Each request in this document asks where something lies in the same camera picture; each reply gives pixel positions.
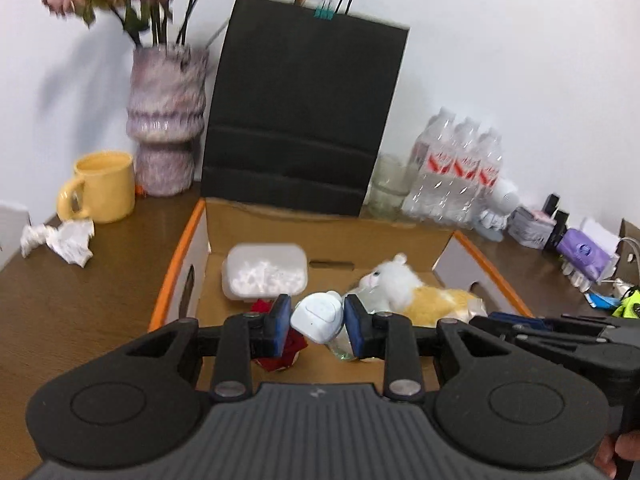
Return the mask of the person's right hand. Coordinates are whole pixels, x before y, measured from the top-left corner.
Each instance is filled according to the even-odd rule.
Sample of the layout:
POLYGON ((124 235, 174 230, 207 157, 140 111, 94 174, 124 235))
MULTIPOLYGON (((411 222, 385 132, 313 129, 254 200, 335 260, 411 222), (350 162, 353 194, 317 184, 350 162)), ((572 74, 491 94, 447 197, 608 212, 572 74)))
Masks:
POLYGON ((636 462, 640 460, 640 432, 631 431, 629 434, 620 434, 616 439, 607 436, 603 439, 598 449, 594 464, 608 478, 614 479, 617 466, 614 458, 636 462))

